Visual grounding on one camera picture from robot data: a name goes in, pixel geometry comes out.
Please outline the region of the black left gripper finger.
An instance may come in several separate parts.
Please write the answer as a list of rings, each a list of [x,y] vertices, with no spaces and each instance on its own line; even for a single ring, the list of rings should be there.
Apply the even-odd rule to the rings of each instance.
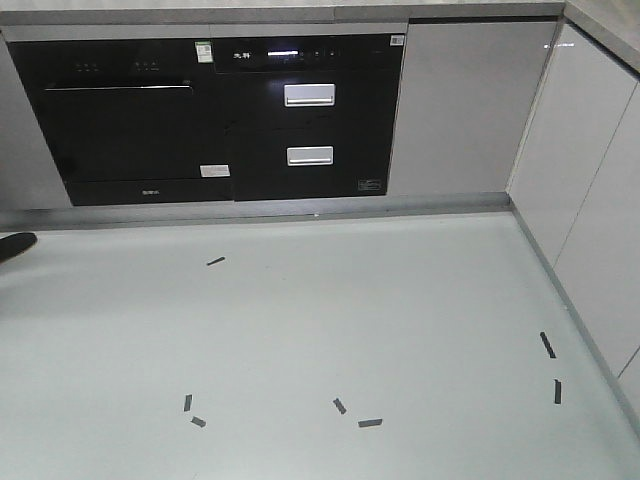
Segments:
[[[0,239],[0,262],[4,263],[33,247],[38,238],[33,232],[19,232]]]

